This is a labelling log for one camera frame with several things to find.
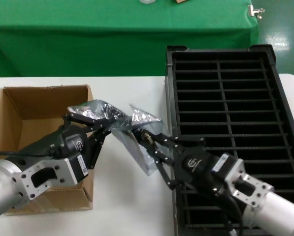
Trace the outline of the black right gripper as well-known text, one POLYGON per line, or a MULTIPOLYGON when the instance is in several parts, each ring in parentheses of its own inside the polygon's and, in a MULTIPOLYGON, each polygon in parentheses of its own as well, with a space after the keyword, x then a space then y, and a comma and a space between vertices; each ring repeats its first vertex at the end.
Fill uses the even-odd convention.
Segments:
POLYGON ((170 190, 174 190, 181 181, 205 196, 220 196, 229 192, 231 175, 241 161, 234 155, 227 152, 219 156, 211 154, 204 148, 204 138, 191 140, 164 133, 154 134, 146 128, 133 129, 132 134, 154 159, 170 190), (175 161, 172 151, 179 152, 175 161), (171 179, 165 166, 173 167, 176 179, 171 179))

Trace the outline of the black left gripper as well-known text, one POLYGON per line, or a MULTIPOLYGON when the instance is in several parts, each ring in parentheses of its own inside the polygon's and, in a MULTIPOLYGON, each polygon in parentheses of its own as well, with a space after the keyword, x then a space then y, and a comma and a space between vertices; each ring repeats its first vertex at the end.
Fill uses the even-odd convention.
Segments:
POLYGON ((94 169, 112 125, 128 116, 89 118, 77 113, 63 115, 64 123, 55 132, 24 147, 19 162, 26 163, 24 175, 32 183, 79 183, 94 169))

